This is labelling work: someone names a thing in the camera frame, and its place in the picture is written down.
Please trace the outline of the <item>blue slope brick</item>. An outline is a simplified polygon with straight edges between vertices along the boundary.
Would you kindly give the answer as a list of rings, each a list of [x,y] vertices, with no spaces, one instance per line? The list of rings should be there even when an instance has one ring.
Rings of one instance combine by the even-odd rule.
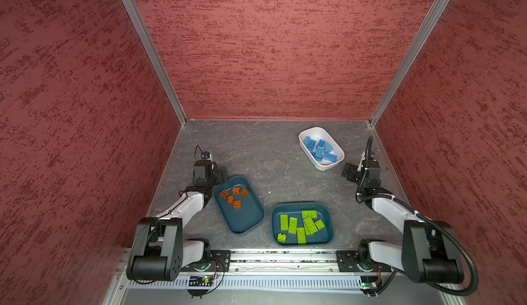
[[[329,143],[325,143],[324,153],[325,154],[334,154],[334,149]]]

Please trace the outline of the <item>green small brick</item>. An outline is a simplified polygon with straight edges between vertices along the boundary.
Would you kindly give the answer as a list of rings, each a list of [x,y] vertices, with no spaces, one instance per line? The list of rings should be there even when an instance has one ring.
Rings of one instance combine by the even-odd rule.
[[[278,233],[277,235],[277,241],[279,243],[285,243],[287,241],[287,235],[284,233]]]
[[[318,230],[322,230],[324,227],[325,227],[325,224],[323,223],[323,221],[320,219],[320,220],[317,220],[315,222],[315,226],[317,227]]]

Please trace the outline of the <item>green long brick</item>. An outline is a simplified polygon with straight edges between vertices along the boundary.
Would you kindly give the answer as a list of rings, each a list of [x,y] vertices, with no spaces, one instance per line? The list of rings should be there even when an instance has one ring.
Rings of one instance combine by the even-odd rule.
[[[318,218],[318,213],[315,210],[303,210],[301,212],[301,215],[303,219],[307,219],[307,218],[317,219]]]
[[[280,215],[280,231],[289,231],[289,217],[287,214]]]
[[[304,218],[303,225],[307,236],[314,235],[318,232],[318,228],[311,217]]]
[[[305,245],[307,243],[305,228],[297,228],[296,236],[298,245]]]
[[[296,235],[297,234],[297,229],[298,229],[298,219],[295,218],[295,217],[291,217],[289,219],[289,223],[288,223],[288,232],[291,235]]]

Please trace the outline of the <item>green long brick top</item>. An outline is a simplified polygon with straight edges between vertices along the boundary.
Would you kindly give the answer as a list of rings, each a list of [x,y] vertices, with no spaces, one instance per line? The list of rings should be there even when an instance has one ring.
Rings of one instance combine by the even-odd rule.
[[[296,236],[298,245],[305,245],[307,243],[305,228],[297,228]]]

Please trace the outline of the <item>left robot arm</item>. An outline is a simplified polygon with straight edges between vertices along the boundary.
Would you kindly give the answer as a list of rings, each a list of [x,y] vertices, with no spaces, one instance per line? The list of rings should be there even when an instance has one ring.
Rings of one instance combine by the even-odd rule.
[[[126,275],[139,284],[174,281],[181,269],[210,259],[207,239],[183,237],[183,229],[209,203],[213,189],[224,181],[212,159],[194,163],[192,183],[180,199],[155,217],[142,218],[136,228]]]

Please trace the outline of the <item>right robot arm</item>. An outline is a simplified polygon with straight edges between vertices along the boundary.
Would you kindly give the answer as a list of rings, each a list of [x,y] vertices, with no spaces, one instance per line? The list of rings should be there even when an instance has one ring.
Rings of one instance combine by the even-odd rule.
[[[347,163],[342,176],[357,185],[355,199],[381,214],[403,236],[401,245],[363,239],[357,250],[359,268],[369,272],[388,265],[414,283],[454,283],[464,280],[459,248],[443,232],[417,217],[415,210],[381,187],[380,165],[363,159],[359,166]]]

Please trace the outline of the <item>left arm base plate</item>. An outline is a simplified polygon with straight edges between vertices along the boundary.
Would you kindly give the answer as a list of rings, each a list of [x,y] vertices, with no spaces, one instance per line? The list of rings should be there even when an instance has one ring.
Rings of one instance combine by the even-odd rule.
[[[182,272],[228,272],[231,262],[230,250],[211,250],[211,258],[202,263],[192,263],[181,269]]]

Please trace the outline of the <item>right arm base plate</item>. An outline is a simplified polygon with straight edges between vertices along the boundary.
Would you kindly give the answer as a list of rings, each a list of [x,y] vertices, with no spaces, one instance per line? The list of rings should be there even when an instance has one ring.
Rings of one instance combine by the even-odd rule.
[[[353,250],[337,250],[336,263],[340,273],[391,273],[391,268],[386,265],[374,264],[372,267],[361,268],[358,264],[358,257],[356,251]]]

